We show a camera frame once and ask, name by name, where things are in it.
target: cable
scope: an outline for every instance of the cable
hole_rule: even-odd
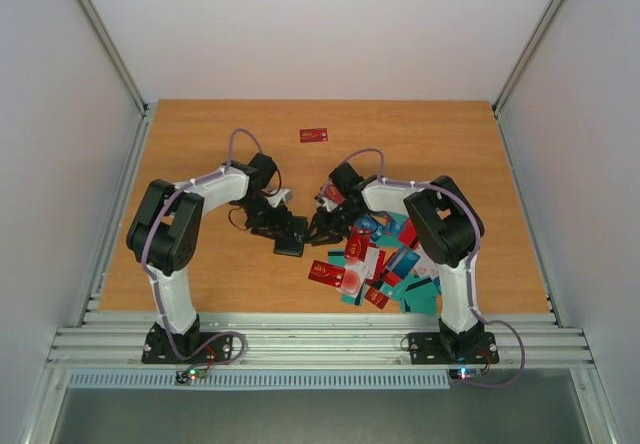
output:
[[[251,139],[253,139],[253,141],[258,146],[259,152],[262,152],[262,147],[260,146],[260,143],[254,137],[254,135],[251,134],[249,131],[247,131],[246,129],[241,129],[241,128],[238,128],[235,131],[233,131],[231,133],[230,138],[229,138],[229,153],[227,155],[227,166],[225,167],[225,169],[224,170],[221,170],[220,168],[216,169],[215,171],[213,171],[213,172],[211,172],[209,174],[205,174],[204,176],[200,176],[200,177],[198,177],[196,179],[191,179],[190,181],[188,181],[188,182],[182,184],[180,187],[178,187],[173,192],[173,194],[171,194],[171,196],[169,196],[169,198],[164,202],[164,205],[160,208],[160,211],[158,212],[158,215],[156,216],[155,220],[153,221],[153,224],[151,224],[151,228],[149,229],[149,234],[147,235],[147,240],[145,241],[144,246],[142,248],[142,255],[140,257],[140,265],[142,267],[142,270],[145,272],[145,274],[147,274],[149,276],[149,279],[151,280],[151,287],[152,287],[152,291],[153,291],[153,296],[154,296],[155,301],[156,301],[156,307],[158,308],[158,314],[160,315],[160,320],[162,321],[162,325],[164,327],[164,330],[167,333],[167,338],[169,340],[169,345],[171,346],[171,350],[173,351],[174,355],[178,359],[180,359],[182,361],[188,361],[193,356],[199,354],[203,349],[205,349],[207,346],[209,346],[210,343],[212,343],[213,341],[215,341],[216,339],[219,339],[221,337],[226,337],[226,336],[236,337],[238,340],[240,340],[241,348],[238,351],[237,355],[235,355],[231,359],[227,359],[225,361],[217,362],[216,365],[231,364],[232,362],[237,361],[242,356],[244,356],[244,354],[247,352],[247,349],[249,347],[248,346],[248,342],[247,342],[247,338],[245,337],[244,334],[241,334],[240,332],[236,332],[236,331],[226,331],[226,332],[221,332],[219,334],[216,334],[215,336],[212,336],[209,339],[207,339],[190,356],[183,356],[180,353],[180,351],[178,350],[178,348],[176,346],[176,343],[175,343],[175,341],[173,339],[173,334],[171,332],[171,323],[169,322],[169,319],[167,318],[166,309],[165,309],[164,304],[162,302],[162,295],[160,293],[160,282],[158,280],[158,275],[151,270],[151,268],[149,267],[149,264],[148,264],[148,261],[149,261],[149,250],[151,249],[151,243],[153,242],[153,238],[155,237],[156,232],[158,231],[158,227],[160,226],[160,222],[162,222],[162,218],[169,212],[169,209],[171,208],[171,205],[175,202],[175,200],[178,198],[178,196],[180,194],[182,194],[183,192],[186,192],[187,190],[191,189],[192,187],[199,186],[201,184],[205,184],[206,182],[210,181],[211,179],[215,179],[217,177],[222,176],[224,174],[224,172],[227,169],[229,169],[229,167],[231,165],[231,157],[232,157],[232,154],[233,154],[233,140],[234,140],[235,135],[237,133],[239,133],[239,132],[244,132],[249,137],[251,137]]]
[[[363,154],[365,152],[375,152],[380,156],[380,164],[378,165],[378,174],[376,175],[376,177],[378,178],[378,181],[382,181],[382,175],[384,174],[384,153],[378,148],[365,147],[364,149],[360,149],[359,151],[352,152],[347,157],[345,157],[340,164],[349,162],[350,159],[356,157],[359,154]],[[327,189],[330,182],[331,182],[331,179],[327,179],[327,182],[324,183],[324,186],[322,186],[322,188],[320,189],[321,195],[324,194],[324,191]]]
[[[278,169],[277,167],[276,167],[276,173],[278,174],[278,188],[271,193],[262,191],[262,195],[266,197],[273,197],[277,193],[279,193],[280,190],[282,189],[282,174],[280,174],[280,169]]]
[[[485,384],[482,382],[475,382],[475,381],[469,381],[469,380],[460,380],[459,382],[468,384],[470,386],[483,387],[487,389],[499,389],[499,388],[510,386],[511,384],[516,382],[518,379],[520,379],[520,377],[522,376],[522,371],[524,370],[525,360],[526,360],[524,343],[522,342],[522,337],[520,337],[520,334],[518,333],[518,331],[516,331],[516,329],[511,324],[501,319],[493,319],[491,321],[487,321],[484,317],[480,315],[480,313],[478,313],[476,309],[476,305],[473,302],[473,282],[472,282],[472,276],[471,276],[471,264],[473,262],[473,259],[478,254],[478,250],[480,249],[480,240],[482,239],[482,236],[480,235],[480,226],[478,225],[478,221],[476,220],[476,217],[473,215],[473,212],[471,212],[471,209],[469,209],[469,206],[467,206],[467,204],[465,204],[465,202],[462,199],[460,199],[458,196],[456,196],[453,192],[440,186],[434,186],[433,184],[428,182],[393,181],[391,179],[386,179],[384,177],[382,178],[382,182],[383,184],[388,184],[391,186],[409,187],[413,189],[430,189],[432,191],[439,192],[447,196],[453,202],[455,202],[466,214],[467,218],[471,222],[471,227],[473,227],[473,233],[475,236],[473,250],[465,260],[465,270],[467,273],[467,300],[469,301],[469,310],[471,311],[471,314],[473,314],[474,317],[478,319],[480,322],[482,322],[485,326],[501,324],[513,333],[514,337],[518,341],[518,345],[520,346],[520,367],[516,371],[515,375],[511,377],[511,379],[508,379],[507,381],[502,382],[500,384]]]
[[[482,370],[482,375],[485,375],[491,369],[491,358],[481,347],[476,347],[476,352],[478,352],[478,354],[484,357],[485,360],[487,361],[487,364],[484,366],[484,369]]]
[[[225,171],[228,171],[228,170],[229,170],[229,168],[231,167],[231,159],[233,159],[233,141],[234,141],[234,140],[235,140],[235,138],[236,138],[236,134],[238,134],[238,133],[240,133],[240,132],[242,132],[242,133],[246,134],[247,136],[249,136],[249,137],[253,140],[253,142],[255,142],[255,143],[256,143],[256,146],[258,147],[258,152],[259,152],[260,154],[262,154],[262,146],[261,146],[261,145],[260,145],[260,143],[258,142],[258,139],[256,139],[256,136],[254,136],[253,134],[251,134],[251,132],[250,132],[250,131],[247,131],[246,129],[244,129],[244,128],[242,128],[242,127],[239,127],[239,128],[235,129],[235,130],[231,133],[231,136],[229,136],[229,149],[228,149],[228,151],[227,151],[227,162],[225,163],[225,166],[224,166],[224,170],[225,170]]]
[[[236,229],[238,229],[239,231],[248,231],[249,228],[245,226],[244,229],[242,229],[240,226],[238,226],[235,222],[233,222],[233,219],[231,219],[231,214],[233,214],[235,211],[239,211],[240,209],[242,209],[241,207],[233,207],[231,209],[229,209],[229,212],[227,214],[227,220],[231,223],[231,225],[233,227],[235,227]]]

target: metal bracket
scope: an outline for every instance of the metal bracket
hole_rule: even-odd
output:
[[[439,332],[413,332],[407,335],[408,352],[411,356],[411,364],[486,364],[487,358],[477,352],[477,348],[489,357],[490,364],[498,364],[498,346],[496,338],[490,332],[482,333],[477,345],[463,354],[458,362],[452,362],[440,342]]]

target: red card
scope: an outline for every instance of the red card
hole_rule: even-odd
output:
[[[379,291],[376,291],[373,287],[370,287],[364,298],[378,309],[384,309],[384,306],[389,302],[389,298]]]
[[[300,142],[325,142],[329,139],[326,127],[300,129]]]
[[[398,235],[398,241],[400,241],[405,246],[410,247],[411,249],[415,249],[416,247],[418,247],[418,235],[416,234],[416,228],[413,227],[411,219],[407,219],[405,221],[404,227]]]
[[[344,197],[340,194],[340,191],[334,186],[333,182],[329,181],[329,185],[325,187],[324,192],[322,193],[327,199],[335,202],[340,205],[344,202]]]
[[[347,263],[353,260],[365,261],[370,237],[370,233],[361,234],[356,232],[351,234],[351,237],[347,241],[347,246],[344,248],[344,257],[347,260]]]
[[[309,279],[333,287],[340,287],[343,277],[344,269],[342,267],[322,261],[313,261],[309,271]]]

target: metal frame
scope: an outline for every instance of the metal frame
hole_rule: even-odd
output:
[[[82,13],[85,15],[85,17],[89,21],[89,24],[91,25],[91,28],[95,32],[96,37],[98,38],[98,41],[100,42],[103,49],[107,53],[107,56],[109,56],[109,60],[113,64],[114,69],[116,70],[116,72],[122,79],[122,82],[124,83],[125,87],[129,91],[129,94],[131,95],[131,99],[133,99],[133,102],[138,108],[138,110],[140,111],[140,114],[141,115],[144,114],[147,109],[147,104],[145,103],[144,98],[142,97],[142,94],[138,89],[138,86],[136,86],[136,83],[133,80],[131,73],[129,73],[127,66],[122,60],[122,56],[118,52],[118,49],[113,43],[113,40],[109,36],[109,33],[107,32],[107,28],[102,22],[102,19],[100,19],[100,15],[98,14],[98,11],[96,10],[95,6],[91,2],[91,0],[76,0],[76,1],[80,9],[82,10]]]
[[[500,112],[496,112],[496,124],[498,126],[498,130],[500,131],[500,139],[502,140],[502,147],[504,148],[504,153],[507,156],[507,162],[509,164],[509,169],[511,171],[511,177],[513,178],[513,185],[516,189],[516,193],[518,194],[520,209],[522,210],[522,214],[524,215],[525,222],[527,224],[527,229],[529,231],[529,240],[531,242],[531,245],[536,255],[538,270],[540,271],[540,275],[542,276],[542,281],[547,291],[547,296],[548,296],[547,298],[549,301],[550,310],[552,313],[555,314],[556,319],[558,321],[558,325],[564,326],[567,323],[566,313],[562,309],[561,304],[558,302],[558,299],[554,294],[553,286],[551,285],[549,275],[547,274],[547,270],[544,265],[544,260],[542,259],[540,246],[536,239],[536,236],[538,235],[538,233],[535,232],[535,227],[531,219],[531,214],[529,212],[529,209],[527,208],[527,204],[526,204],[527,200],[525,199],[524,191],[522,189],[522,186],[520,186],[520,180],[518,179],[518,172],[516,170],[515,165],[513,164],[513,158],[511,157],[512,156],[511,146],[504,132],[504,125],[502,123],[502,116]]]
[[[167,381],[170,374],[167,372],[171,373],[179,368],[143,366],[140,363],[144,337],[156,319],[154,313],[98,310],[102,286],[156,107],[148,106],[144,102],[91,0],[77,2],[142,117],[123,165],[118,192],[113,199],[101,246],[93,260],[93,271],[87,283],[86,296],[76,312],[77,327],[59,329],[56,333],[34,399],[33,410],[21,438],[24,444],[50,442],[66,390],[70,386],[77,387],[78,383],[101,387],[109,387],[112,384],[122,386],[123,383],[129,385],[130,378],[135,381],[135,385],[144,386],[147,382],[154,382],[155,386],[170,385],[170,379]],[[570,369],[577,399],[593,442],[618,443],[620,438],[615,419],[582,330],[562,328],[558,325],[566,321],[563,320],[563,312],[558,309],[558,302],[543,266],[526,201],[500,120],[501,109],[564,2],[565,0],[550,1],[494,106],[514,185],[549,293],[551,312],[534,315],[496,315],[487,318],[499,318],[515,325],[525,343],[528,369]],[[237,364],[222,372],[234,376],[244,375],[244,382],[250,387],[254,386],[253,376],[264,373],[280,373],[287,376],[303,373],[317,377],[335,373],[339,369],[342,373],[351,373],[349,375],[356,377],[369,376],[369,379],[374,380],[376,376],[387,376],[390,380],[384,381],[384,385],[402,388],[402,385],[407,385],[406,376],[423,376],[427,379],[424,382],[427,383],[430,381],[424,376],[436,376],[434,382],[437,383],[448,367],[412,366],[408,352],[403,350],[402,343],[407,333],[437,330],[436,320],[427,316],[216,313],[201,314],[200,317],[206,330],[234,329],[247,335],[251,348]],[[494,367],[518,367],[520,356],[514,337],[500,326],[491,326],[489,330],[496,334],[502,358],[501,363]],[[393,380],[398,376],[400,384]],[[194,386],[191,389],[219,389],[219,386],[213,385],[216,384],[214,380],[209,384],[211,385]]]
[[[107,222],[102,230],[100,238],[100,246],[98,247],[96,254],[93,256],[91,265],[91,274],[87,281],[83,296],[78,300],[78,305],[72,312],[76,325],[82,324],[84,313],[88,308],[96,306],[102,295],[102,287],[107,276],[107,270],[111,265],[113,258],[113,252],[115,250],[116,241],[122,228],[122,219],[129,203],[129,197],[131,195],[131,189],[135,181],[135,176],[138,173],[138,167],[140,166],[140,160],[142,159],[142,152],[147,143],[149,132],[151,131],[151,125],[153,118],[155,117],[157,104],[151,104],[147,106],[147,110],[138,121],[138,125],[133,136],[133,141],[127,152],[127,159],[125,160],[120,176],[118,177],[118,184],[116,187],[116,193],[109,207],[109,214]]]
[[[533,59],[533,56],[540,47],[542,40],[547,35],[547,32],[549,31],[551,25],[555,21],[558,13],[560,12],[560,9],[562,9],[562,6],[565,2],[566,0],[549,0],[547,7],[542,13],[542,17],[540,17],[540,20],[538,20],[538,23],[531,33],[531,36],[529,37],[527,44],[520,54],[520,57],[518,57],[518,60],[516,61],[511,74],[509,74],[507,82],[505,82],[502,90],[500,91],[500,94],[498,95],[498,98],[496,99],[496,102],[493,106],[496,112],[502,111],[507,101],[513,94],[513,91],[518,84],[520,77],[524,73],[529,62],[531,62],[531,59]]]

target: white robotic arm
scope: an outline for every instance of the white robotic arm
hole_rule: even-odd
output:
[[[363,179],[346,162],[329,178],[344,200],[336,205],[326,196],[316,198],[320,207],[309,226],[308,241],[337,243],[369,212],[408,216],[423,250],[438,267],[441,340],[451,360],[457,360],[484,333],[475,305],[476,243],[484,227],[460,189],[446,176],[431,182]]]
[[[160,327],[165,327],[167,322],[170,326],[167,331],[184,335],[196,322],[187,264],[195,252],[200,220],[206,213],[234,203],[247,212],[247,226],[252,233],[273,238],[286,234],[292,218],[286,203],[292,193],[289,189],[263,191],[274,169],[270,165],[265,169],[264,164],[262,157],[254,158],[247,166],[238,163],[228,169],[222,166],[212,174],[189,182],[154,181],[149,185],[127,236],[127,245],[138,261],[160,207],[171,194],[178,192],[176,189],[184,189],[176,204],[169,208],[167,216],[172,218],[171,223],[161,223],[155,236],[151,236],[148,268],[155,277],[149,276],[149,280],[152,286],[158,286],[154,298],[161,314],[157,320]]]
[[[403,216],[409,216],[405,205],[405,199],[420,192],[421,184],[408,183],[407,186],[373,181],[362,190],[362,197],[367,208],[372,212],[395,212]],[[476,294],[476,268],[477,256],[471,261],[472,302],[475,302]],[[442,292],[442,322],[456,333],[468,331],[477,324],[478,319],[471,312],[467,290],[467,265],[460,260],[457,266],[436,263],[440,276],[440,289]]]

